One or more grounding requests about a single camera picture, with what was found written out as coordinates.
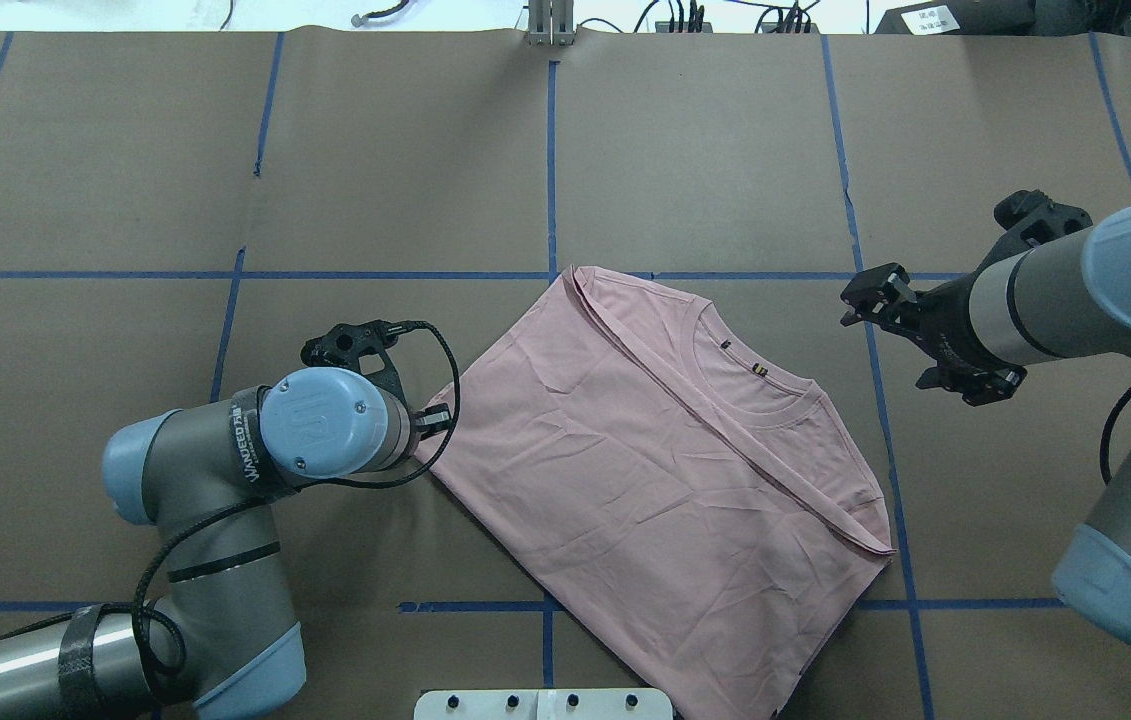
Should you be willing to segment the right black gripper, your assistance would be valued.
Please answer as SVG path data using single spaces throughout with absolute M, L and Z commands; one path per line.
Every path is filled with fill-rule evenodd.
M 847 310 L 840 326 L 860 323 L 913 342 L 936 365 L 922 372 L 914 387 L 944 389 L 972 407 L 1007 401 L 1027 378 L 1024 366 L 986 370 L 986 350 L 969 319 L 976 274 L 964 274 L 932 290 L 913 290 L 903 264 L 886 263 L 854 275 L 840 292 Z

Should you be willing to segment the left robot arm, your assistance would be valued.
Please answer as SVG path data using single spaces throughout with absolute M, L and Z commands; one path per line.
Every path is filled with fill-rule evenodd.
M 459 398 L 411 410 L 349 368 L 116 430 L 102 475 L 116 514 L 159 550 L 130 601 L 90 602 L 0 635 L 0 719 L 262 719 L 307 683 L 303 628 L 271 505 L 360 472 L 400 468 L 423 439 L 449 442 Z

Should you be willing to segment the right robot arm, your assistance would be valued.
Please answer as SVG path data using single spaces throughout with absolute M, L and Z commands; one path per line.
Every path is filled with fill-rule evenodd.
M 931 359 L 921 389 L 977 407 L 1007 401 L 1033 365 L 1131 361 L 1131 206 L 1094 222 L 1039 190 L 994 209 L 1001 236 L 972 272 L 917 290 L 903 264 L 862 270 L 841 290 L 843 326 L 903 337 Z M 1131 647 L 1131 387 L 1104 420 L 1104 489 L 1051 574 L 1060 602 Z

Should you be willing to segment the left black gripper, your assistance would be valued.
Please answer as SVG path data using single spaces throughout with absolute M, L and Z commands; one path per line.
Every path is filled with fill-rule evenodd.
M 404 465 L 414 454 L 418 436 L 437 436 L 454 430 L 450 404 L 435 404 L 411 414 L 409 406 L 390 396 L 390 468 Z

